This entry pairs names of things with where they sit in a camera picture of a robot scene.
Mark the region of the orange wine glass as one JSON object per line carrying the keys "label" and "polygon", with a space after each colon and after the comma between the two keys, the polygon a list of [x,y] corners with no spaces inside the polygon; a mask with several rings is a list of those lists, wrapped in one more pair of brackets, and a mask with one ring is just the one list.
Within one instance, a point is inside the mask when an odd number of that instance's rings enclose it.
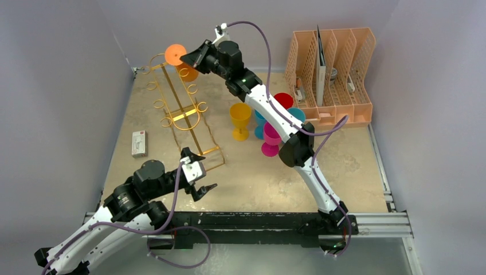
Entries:
{"label": "orange wine glass", "polygon": [[166,62],[176,68],[177,73],[184,82],[193,82],[199,75],[199,72],[190,65],[185,64],[181,57],[187,53],[185,47],[180,44],[170,45],[164,53]]}

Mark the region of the yellow wine glass back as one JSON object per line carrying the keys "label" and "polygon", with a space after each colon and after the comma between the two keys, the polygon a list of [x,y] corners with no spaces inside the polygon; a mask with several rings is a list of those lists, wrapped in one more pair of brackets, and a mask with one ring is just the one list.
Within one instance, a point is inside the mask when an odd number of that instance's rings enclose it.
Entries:
{"label": "yellow wine glass back", "polygon": [[232,121],[233,139],[239,142],[245,141],[249,136],[247,126],[252,116],[252,109],[245,103],[237,103],[230,107],[230,119]]}

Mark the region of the red wine glass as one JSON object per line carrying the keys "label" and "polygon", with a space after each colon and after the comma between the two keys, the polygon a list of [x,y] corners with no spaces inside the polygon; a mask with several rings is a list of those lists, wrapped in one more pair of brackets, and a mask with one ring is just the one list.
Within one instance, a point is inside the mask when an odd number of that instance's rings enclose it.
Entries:
{"label": "red wine glass", "polygon": [[291,95],[281,92],[275,94],[273,97],[283,108],[289,109],[293,107],[294,101]]}

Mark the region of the magenta wine glass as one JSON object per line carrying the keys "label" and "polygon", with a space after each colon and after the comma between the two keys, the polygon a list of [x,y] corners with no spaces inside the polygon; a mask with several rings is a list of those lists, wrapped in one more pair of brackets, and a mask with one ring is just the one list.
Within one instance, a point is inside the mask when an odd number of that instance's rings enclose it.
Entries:
{"label": "magenta wine glass", "polygon": [[267,157],[276,156],[279,153],[279,145],[282,141],[279,133],[269,122],[266,122],[262,134],[264,143],[261,146],[261,152]]}

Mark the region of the light blue wine glass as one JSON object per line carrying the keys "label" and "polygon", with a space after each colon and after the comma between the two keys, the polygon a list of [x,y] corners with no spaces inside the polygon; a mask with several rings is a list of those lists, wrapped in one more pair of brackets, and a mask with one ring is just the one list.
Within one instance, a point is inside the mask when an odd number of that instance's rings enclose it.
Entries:
{"label": "light blue wine glass", "polygon": [[292,108],[288,108],[287,111],[289,112],[289,114],[291,114],[296,119],[300,120],[302,123],[305,122],[306,115],[301,109],[292,107]]}

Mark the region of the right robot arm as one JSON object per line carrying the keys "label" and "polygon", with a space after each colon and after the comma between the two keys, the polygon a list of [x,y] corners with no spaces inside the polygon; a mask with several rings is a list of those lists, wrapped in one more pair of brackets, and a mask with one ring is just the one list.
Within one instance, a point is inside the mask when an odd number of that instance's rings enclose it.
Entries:
{"label": "right robot arm", "polygon": [[245,67],[237,43],[224,41],[214,45],[206,40],[198,49],[179,59],[203,74],[214,73],[225,80],[229,92],[260,113],[283,141],[280,160],[301,176],[318,206],[323,229],[336,233],[344,224],[351,231],[352,222],[344,202],[325,179],[313,148],[315,129],[292,116],[269,94],[267,86]]}

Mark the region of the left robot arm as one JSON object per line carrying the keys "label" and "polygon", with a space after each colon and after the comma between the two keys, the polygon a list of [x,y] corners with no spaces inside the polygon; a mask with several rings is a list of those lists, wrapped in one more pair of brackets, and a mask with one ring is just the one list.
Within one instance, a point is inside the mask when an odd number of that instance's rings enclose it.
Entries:
{"label": "left robot arm", "polygon": [[38,249],[34,256],[42,274],[90,274],[115,251],[143,235],[178,233],[201,229],[177,221],[179,190],[200,200],[216,187],[195,188],[206,176],[205,157],[185,147],[176,169],[166,171],[159,160],[147,160],[117,186],[91,218],[68,239],[54,247]]}

